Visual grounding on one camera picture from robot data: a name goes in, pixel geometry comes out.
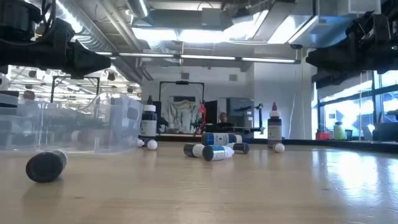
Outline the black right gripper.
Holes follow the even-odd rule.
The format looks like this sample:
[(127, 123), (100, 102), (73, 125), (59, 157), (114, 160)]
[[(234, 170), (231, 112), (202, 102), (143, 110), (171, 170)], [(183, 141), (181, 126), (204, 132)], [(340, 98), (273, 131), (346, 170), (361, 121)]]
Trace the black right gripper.
[[(353, 44), (342, 49), (327, 47), (315, 49), (308, 53), (306, 62), (322, 70), (365, 71), (377, 70), (386, 72), (398, 70), (398, 45), (391, 43), (360, 45)], [(335, 62), (349, 62), (345, 67)]]

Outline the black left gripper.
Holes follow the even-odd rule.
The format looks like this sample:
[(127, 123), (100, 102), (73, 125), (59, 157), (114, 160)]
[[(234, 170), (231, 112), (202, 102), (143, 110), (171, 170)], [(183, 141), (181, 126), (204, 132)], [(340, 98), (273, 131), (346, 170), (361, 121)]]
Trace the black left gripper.
[(111, 59), (86, 49), (79, 41), (50, 40), (17, 45), (0, 39), (0, 66), (3, 65), (50, 68), (71, 73), (72, 78), (84, 78), (108, 69)]

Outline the large black food coloring bottle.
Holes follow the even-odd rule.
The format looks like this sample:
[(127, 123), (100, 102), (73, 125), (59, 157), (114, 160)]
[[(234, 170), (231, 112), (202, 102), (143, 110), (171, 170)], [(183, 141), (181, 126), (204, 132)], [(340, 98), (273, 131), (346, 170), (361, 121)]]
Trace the large black food coloring bottle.
[(156, 105), (153, 104), (152, 96), (147, 99), (143, 107), (141, 119), (140, 136), (146, 139), (154, 139), (157, 135), (157, 113)]

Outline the small black food coloring bottle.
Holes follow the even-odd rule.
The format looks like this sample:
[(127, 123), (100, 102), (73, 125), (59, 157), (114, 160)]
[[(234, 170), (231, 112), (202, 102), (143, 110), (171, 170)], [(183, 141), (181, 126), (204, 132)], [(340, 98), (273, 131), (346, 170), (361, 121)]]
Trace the small black food coloring bottle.
[(59, 178), (67, 162), (67, 155), (61, 150), (44, 151), (28, 160), (25, 172), (34, 182), (50, 183)]
[(227, 145), (230, 147), (236, 154), (247, 154), (250, 151), (249, 144), (244, 142), (234, 142)]

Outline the small teal food coloring bottle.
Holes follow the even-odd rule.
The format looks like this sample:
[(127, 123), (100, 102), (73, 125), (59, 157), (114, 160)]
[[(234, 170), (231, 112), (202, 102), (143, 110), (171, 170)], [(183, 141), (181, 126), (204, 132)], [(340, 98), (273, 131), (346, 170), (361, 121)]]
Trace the small teal food coloring bottle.
[(204, 147), (202, 144), (186, 144), (183, 147), (183, 153), (187, 157), (201, 158)]

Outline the large blue food coloring bottle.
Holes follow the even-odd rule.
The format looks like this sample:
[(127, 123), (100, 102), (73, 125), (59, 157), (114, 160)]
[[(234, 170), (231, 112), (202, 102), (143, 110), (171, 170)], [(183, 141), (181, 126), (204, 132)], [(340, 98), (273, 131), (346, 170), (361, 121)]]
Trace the large blue food coloring bottle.
[(204, 133), (201, 135), (201, 143), (207, 145), (227, 145), (231, 143), (249, 143), (251, 138), (235, 133)]

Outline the small blue food coloring bottle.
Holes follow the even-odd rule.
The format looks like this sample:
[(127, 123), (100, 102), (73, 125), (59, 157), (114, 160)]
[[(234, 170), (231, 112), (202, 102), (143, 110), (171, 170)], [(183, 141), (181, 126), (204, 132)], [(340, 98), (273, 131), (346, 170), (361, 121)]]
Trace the small blue food coloring bottle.
[(202, 156), (206, 161), (222, 161), (232, 158), (234, 151), (228, 146), (209, 145), (202, 150)]

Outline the clear plastic bin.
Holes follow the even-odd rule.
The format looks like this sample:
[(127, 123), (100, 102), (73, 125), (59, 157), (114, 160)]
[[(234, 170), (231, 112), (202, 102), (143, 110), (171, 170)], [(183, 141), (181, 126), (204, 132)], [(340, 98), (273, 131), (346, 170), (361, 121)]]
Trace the clear plastic bin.
[[(0, 94), (0, 151), (119, 154), (135, 149), (143, 105), (129, 98), (95, 98), (88, 105), (49, 103)], [(78, 144), (71, 133), (81, 129), (110, 129), (109, 145)]]

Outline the green jug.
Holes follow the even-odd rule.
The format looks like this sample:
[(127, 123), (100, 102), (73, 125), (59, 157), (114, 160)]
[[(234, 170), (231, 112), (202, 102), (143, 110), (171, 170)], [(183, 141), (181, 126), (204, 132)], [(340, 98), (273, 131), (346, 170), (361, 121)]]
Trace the green jug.
[(345, 131), (343, 130), (341, 121), (337, 121), (334, 124), (333, 132), (334, 132), (334, 137), (333, 137), (334, 139), (336, 139), (336, 140), (345, 140)]

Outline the black sofa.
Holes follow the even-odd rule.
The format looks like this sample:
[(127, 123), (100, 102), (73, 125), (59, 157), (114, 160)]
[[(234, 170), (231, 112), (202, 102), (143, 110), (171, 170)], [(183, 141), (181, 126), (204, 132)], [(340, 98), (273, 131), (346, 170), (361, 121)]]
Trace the black sofa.
[(372, 131), (373, 141), (394, 141), (398, 142), (398, 110), (388, 111), (387, 115), (395, 116), (397, 122), (383, 122), (383, 113), (379, 113), (378, 123)]

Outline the black rolling stand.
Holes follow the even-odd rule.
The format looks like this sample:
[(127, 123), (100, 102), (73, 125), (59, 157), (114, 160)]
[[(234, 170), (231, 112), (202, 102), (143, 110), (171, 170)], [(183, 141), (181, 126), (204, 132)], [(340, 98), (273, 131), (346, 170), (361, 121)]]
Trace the black rolling stand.
[(259, 126), (257, 128), (249, 128), (249, 127), (238, 127), (238, 126), (225, 126), (222, 127), (221, 129), (223, 131), (227, 132), (238, 132), (241, 134), (249, 134), (249, 133), (254, 133), (254, 132), (260, 132), (260, 134), (264, 134), (265, 128), (263, 127), (263, 122), (262, 122), (262, 109), (264, 105), (262, 103), (259, 103), (257, 106), (246, 106), (246, 107), (240, 107), (238, 109), (234, 109), (234, 111), (237, 112), (247, 112), (251, 109), (256, 109), (259, 112)]

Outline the grey equipment box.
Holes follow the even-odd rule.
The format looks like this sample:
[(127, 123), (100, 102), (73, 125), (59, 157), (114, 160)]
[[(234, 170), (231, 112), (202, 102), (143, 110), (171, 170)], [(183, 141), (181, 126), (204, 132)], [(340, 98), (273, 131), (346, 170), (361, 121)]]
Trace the grey equipment box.
[(247, 98), (231, 97), (226, 100), (228, 121), (237, 127), (252, 128), (254, 102)]

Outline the grey cloth cover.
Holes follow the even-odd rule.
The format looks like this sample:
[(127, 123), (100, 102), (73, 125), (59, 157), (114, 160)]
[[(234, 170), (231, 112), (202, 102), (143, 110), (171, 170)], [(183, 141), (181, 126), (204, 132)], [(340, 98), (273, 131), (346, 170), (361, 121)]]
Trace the grey cloth cover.
[(196, 128), (194, 122), (201, 116), (200, 105), (196, 102), (183, 100), (166, 102), (162, 108), (162, 117), (168, 123), (166, 133), (193, 134)]

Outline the long fluorescent light strip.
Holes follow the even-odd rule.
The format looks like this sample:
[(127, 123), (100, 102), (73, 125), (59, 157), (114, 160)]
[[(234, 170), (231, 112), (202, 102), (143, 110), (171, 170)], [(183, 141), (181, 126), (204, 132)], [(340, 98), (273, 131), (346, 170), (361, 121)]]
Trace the long fluorescent light strip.
[(135, 57), (135, 58), (161, 58), (161, 59), (190, 59), (190, 60), (222, 60), (235, 62), (253, 62), (253, 63), (287, 63), (298, 64), (301, 61), (297, 59), (286, 58), (256, 58), (256, 57), (232, 57), (215, 55), (189, 55), (189, 54), (152, 54), (152, 53), (118, 53), (118, 52), (97, 52), (111, 58), (116, 57)]

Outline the red and black robot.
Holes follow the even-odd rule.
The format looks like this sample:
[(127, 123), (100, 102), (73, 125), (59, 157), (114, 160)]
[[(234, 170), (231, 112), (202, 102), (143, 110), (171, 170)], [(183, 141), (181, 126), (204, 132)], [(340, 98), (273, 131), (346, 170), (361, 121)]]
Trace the red and black robot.
[(191, 126), (195, 129), (193, 132), (194, 136), (202, 134), (206, 127), (206, 107), (204, 103), (200, 103), (198, 113), (201, 117), (197, 118), (194, 122), (191, 123)]

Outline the black cabinet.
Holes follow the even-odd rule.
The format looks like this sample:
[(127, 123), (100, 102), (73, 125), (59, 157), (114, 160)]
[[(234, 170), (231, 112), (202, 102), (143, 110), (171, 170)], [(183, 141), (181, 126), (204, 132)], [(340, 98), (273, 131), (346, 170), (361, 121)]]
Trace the black cabinet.
[(215, 133), (217, 131), (218, 124), (218, 101), (207, 101), (205, 103), (206, 108), (206, 126), (205, 131), (207, 133)]

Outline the black aluminium table frame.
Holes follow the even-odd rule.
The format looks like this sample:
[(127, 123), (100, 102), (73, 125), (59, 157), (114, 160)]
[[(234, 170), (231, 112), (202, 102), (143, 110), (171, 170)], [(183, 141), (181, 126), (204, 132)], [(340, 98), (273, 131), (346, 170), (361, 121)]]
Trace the black aluminium table frame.
[[(158, 140), (164, 142), (201, 142), (201, 136), (189, 134), (160, 134)], [(283, 139), (282, 143), (284, 145), (294, 146), (325, 146), (347, 149), (350, 151), (398, 154), (397, 142)]]

